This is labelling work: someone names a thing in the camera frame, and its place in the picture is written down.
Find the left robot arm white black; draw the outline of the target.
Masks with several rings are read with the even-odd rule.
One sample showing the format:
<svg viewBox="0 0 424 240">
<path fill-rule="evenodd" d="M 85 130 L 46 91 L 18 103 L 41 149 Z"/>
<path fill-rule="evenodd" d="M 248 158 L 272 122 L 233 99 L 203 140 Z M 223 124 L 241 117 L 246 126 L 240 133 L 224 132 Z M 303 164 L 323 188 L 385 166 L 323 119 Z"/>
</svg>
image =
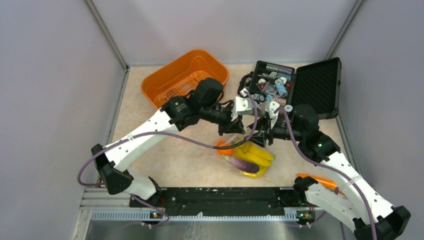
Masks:
<svg viewBox="0 0 424 240">
<path fill-rule="evenodd" d="M 126 136 L 108 146 L 92 147 L 93 161 L 107 192 L 110 195 L 128 193 L 136 195 L 149 207 L 160 202 L 159 186 L 152 177 L 135 176 L 129 167 L 139 156 L 165 137 L 187 142 L 195 140 L 181 136 L 189 126 L 204 120 L 218 127 L 218 134 L 244 134 L 244 115 L 254 112 L 253 96 L 246 88 L 228 103 L 221 103 L 224 86 L 208 77 L 185 95 L 171 97 L 146 122 Z"/>
</svg>

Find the orange fruit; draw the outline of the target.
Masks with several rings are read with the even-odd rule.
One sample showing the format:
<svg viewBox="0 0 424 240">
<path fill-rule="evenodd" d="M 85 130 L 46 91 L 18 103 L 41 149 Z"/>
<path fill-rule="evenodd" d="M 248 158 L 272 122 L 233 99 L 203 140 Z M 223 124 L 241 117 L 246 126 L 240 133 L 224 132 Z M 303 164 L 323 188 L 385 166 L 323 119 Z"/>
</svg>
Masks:
<svg viewBox="0 0 424 240">
<path fill-rule="evenodd" d="M 218 147 L 228 147 L 228 146 L 230 146 L 230 144 L 226 141 L 219 141 L 216 145 Z M 234 149 L 233 148 L 217 149 L 216 154 L 221 156 L 221 157 L 232 157 L 233 154 L 234 154 Z"/>
</svg>

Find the yellow banana bunch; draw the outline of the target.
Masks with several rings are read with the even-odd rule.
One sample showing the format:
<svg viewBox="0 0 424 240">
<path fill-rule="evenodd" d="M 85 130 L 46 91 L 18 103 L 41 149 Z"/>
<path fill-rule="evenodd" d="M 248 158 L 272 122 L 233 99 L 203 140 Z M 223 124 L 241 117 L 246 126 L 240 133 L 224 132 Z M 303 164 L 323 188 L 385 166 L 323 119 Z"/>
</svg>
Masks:
<svg viewBox="0 0 424 240">
<path fill-rule="evenodd" d="M 251 178 L 263 176 L 275 160 L 275 155 L 273 153 L 250 141 L 236 147 L 233 156 L 239 160 L 255 163 L 259 166 L 259 171 L 257 173 L 247 173 L 240 170 L 243 175 Z"/>
</svg>

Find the orange plastic basket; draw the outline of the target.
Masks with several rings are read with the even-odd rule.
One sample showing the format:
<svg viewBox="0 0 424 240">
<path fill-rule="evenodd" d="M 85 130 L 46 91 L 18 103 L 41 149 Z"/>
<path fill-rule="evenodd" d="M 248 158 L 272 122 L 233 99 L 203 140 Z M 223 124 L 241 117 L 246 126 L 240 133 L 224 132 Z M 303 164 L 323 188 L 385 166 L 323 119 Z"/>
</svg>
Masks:
<svg viewBox="0 0 424 240">
<path fill-rule="evenodd" d="M 140 89 L 150 103 L 159 109 L 170 98 L 188 94 L 206 78 L 216 79 L 225 85 L 230 73 L 208 51 L 193 49 L 145 77 Z"/>
</svg>

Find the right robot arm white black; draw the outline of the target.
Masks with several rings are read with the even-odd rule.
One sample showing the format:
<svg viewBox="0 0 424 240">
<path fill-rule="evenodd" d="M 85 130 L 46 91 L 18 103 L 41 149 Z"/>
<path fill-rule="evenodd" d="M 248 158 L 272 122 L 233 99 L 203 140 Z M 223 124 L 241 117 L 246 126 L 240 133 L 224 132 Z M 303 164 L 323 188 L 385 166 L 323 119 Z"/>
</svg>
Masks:
<svg viewBox="0 0 424 240">
<path fill-rule="evenodd" d="M 297 205 L 322 208 L 358 240 L 395 240 L 403 234 L 410 211 L 403 205 L 394 206 L 371 187 L 333 139 L 320 131 L 318 115 L 310 105 L 299 105 L 290 113 L 275 101 L 263 107 L 267 115 L 262 130 L 265 138 L 292 141 L 299 155 L 330 177 L 341 191 L 335 194 L 312 177 L 303 177 L 294 185 Z"/>
</svg>

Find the clear zip top bag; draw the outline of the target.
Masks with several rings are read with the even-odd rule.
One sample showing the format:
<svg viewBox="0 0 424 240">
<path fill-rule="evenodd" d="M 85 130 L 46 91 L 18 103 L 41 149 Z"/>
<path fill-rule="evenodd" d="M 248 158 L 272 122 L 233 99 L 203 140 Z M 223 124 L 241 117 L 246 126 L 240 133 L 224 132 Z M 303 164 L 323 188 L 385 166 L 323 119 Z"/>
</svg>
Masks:
<svg viewBox="0 0 424 240">
<path fill-rule="evenodd" d="M 228 165 L 250 178 L 263 176 L 276 159 L 274 153 L 251 141 L 231 149 L 205 148 L 199 157 L 226 161 Z"/>
</svg>

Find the purple eggplant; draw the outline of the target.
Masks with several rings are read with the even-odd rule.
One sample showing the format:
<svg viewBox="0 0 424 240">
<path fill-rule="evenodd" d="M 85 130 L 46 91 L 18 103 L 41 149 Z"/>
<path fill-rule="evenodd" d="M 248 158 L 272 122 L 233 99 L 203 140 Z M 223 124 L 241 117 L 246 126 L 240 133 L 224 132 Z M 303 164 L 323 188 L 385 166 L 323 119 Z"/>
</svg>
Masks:
<svg viewBox="0 0 424 240">
<path fill-rule="evenodd" d="M 236 157 L 233 156 L 228 156 L 228 155 L 222 155 L 222 157 L 233 167 L 235 167 L 236 169 L 249 173 L 249 174 L 255 174 L 260 170 L 260 167 L 253 163 L 253 162 L 249 162 L 249 161 L 245 161 L 245 160 L 240 160 Z"/>
</svg>

